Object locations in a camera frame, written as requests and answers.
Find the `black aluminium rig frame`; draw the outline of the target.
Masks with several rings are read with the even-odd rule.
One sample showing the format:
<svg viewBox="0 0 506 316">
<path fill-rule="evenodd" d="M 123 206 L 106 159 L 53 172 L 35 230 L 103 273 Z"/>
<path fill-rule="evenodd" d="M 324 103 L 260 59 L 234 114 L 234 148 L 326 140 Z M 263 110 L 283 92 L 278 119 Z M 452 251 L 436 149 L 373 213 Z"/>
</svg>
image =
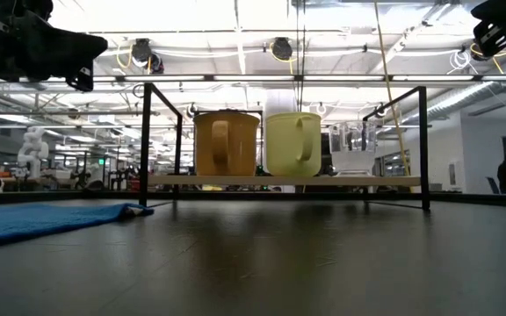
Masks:
<svg viewBox="0 0 506 316">
<path fill-rule="evenodd" d="M 34 191 L 0 193 L 0 204 L 59 201 L 66 199 L 122 199 L 139 200 L 138 192 L 130 191 Z M 420 193 L 278 193 L 247 191 L 180 191 L 149 192 L 149 200 L 263 200 L 263 201 L 410 201 L 422 200 Z M 431 193 L 429 201 L 476 205 L 506 206 L 506 195 L 474 195 Z"/>
</svg>

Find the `clear glass cup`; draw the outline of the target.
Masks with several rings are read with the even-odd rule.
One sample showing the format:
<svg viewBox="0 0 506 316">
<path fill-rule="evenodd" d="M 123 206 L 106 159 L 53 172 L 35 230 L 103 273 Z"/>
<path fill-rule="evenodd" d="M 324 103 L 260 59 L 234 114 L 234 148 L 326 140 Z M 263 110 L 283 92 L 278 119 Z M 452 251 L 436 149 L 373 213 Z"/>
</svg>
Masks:
<svg viewBox="0 0 506 316">
<path fill-rule="evenodd" d="M 329 127 L 329 149 L 339 173 L 370 175 L 376 152 L 376 125 L 370 121 L 344 121 Z"/>
</svg>

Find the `yellow-green mug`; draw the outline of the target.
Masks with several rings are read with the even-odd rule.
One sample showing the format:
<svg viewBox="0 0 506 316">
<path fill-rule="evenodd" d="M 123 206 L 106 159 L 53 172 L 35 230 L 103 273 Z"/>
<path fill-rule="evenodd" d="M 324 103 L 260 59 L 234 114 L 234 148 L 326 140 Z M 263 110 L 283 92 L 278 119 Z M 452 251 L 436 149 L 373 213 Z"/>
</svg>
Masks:
<svg viewBox="0 0 506 316">
<path fill-rule="evenodd" d="M 273 176 L 312 177 L 322 165 L 321 117 L 309 112 L 271 115 L 266 121 L 266 167 Z"/>
</svg>

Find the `orange enamel mug black rim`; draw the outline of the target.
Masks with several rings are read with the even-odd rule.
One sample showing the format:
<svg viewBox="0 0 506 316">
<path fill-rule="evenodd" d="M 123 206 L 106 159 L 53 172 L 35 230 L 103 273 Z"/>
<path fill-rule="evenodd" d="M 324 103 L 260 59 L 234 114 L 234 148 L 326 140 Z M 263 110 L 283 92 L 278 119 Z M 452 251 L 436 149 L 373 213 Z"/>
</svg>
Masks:
<svg viewBox="0 0 506 316">
<path fill-rule="evenodd" d="M 236 111 L 217 111 L 194 118 L 198 176 L 253 176 L 260 120 Z"/>
</svg>

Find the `blue cloth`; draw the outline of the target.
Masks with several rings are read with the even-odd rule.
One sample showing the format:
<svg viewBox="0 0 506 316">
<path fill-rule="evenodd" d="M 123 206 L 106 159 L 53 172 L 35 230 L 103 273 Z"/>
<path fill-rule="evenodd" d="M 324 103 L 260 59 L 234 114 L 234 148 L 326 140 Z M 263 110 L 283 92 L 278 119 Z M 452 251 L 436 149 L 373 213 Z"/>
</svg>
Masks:
<svg viewBox="0 0 506 316">
<path fill-rule="evenodd" d="M 142 205 L 0 205 L 0 245 L 152 215 Z"/>
</svg>

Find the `white robot figure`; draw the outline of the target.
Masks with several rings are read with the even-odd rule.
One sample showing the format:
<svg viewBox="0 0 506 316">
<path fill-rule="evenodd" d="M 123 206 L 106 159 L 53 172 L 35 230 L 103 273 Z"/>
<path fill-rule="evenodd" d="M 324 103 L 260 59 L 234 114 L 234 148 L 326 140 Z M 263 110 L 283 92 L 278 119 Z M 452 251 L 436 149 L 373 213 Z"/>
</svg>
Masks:
<svg viewBox="0 0 506 316">
<path fill-rule="evenodd" d="M 48 158 L 49 147 L 42 139 L 46 130 L 42 127 L 31 126 L 23 136 L 23 145 L 18 151 L 17 178 L 39 178 L 41 161 Z"/>
</svg>

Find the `wooden cutting board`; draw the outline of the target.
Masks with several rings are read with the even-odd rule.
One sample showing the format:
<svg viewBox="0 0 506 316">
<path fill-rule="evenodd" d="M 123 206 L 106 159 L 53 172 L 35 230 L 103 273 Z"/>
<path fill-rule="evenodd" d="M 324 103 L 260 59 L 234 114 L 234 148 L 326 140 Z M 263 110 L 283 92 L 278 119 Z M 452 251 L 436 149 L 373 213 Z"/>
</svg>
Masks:
<svg viewBox="0 0 506 316">
<path fill-rule="evenodd" d="M 424 86 L 416 86 L 412 90 L 397 97 L 385 104 L 386 108 L 398 104 L 401 100 L 418 95 L 419 111 L 419 146 L 420 146 L 420 175 L 419 176 L 397 176 L 397 177 L 376 177 L 376 176 L 347 176 L 347 177 L 298 177 L 298 176 L 183 176 L 180 174 L 180 159 L 182 146 L 183 117 L 172 105 L 168 98 L 153 84 L 143 85 L 143 114 L 142 132 L 143 139 L 141 150 L 144 155 L 149 150 L 148 132 L 150 130 L 151 98 L 157 96 L 177 116 L 176 124 L 176 154 L 175 173 L 170 176 L 150 176 L 146 170 L 146 157 L 141 159 L 140 166 L 140 203 L 147 203 L 148 186 L 150 184 L 168 184 L 172 187 L 173 198 L 177 199 L 182 185 L 194 184 L 216 184 L 216 185 L 294 185 L 294 186 L 380 186 L 380 185 L 401 185 L 407 187 L 418 186 L 421 191 L 416 194 L 387 195 L 382 193 L 361 193 L 358 195 L 347 195 L 347 200 L 361 200 L 370 203 L 374 200 L 411 200 L 421 201 L 420 208 L 424 212 L 430 211 L 430 189 L 429 189 L 429 167 L 428 167 L 428 120 L 427 120 L 427 91 Z"/>
</svg>

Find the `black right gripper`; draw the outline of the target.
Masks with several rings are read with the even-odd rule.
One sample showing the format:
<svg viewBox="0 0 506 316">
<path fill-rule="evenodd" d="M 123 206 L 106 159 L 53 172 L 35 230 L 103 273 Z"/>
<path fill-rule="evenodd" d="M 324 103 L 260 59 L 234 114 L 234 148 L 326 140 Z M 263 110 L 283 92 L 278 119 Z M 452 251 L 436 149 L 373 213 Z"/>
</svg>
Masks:
<svg viewBox="0 0 506 316">
<path fill-rule="evenodd" d="M 481 22 L 473 29 L 474 43 L 484 57 L 506 48 L 506 0 L 486 0 L 471 10 Z"/>
</svg>

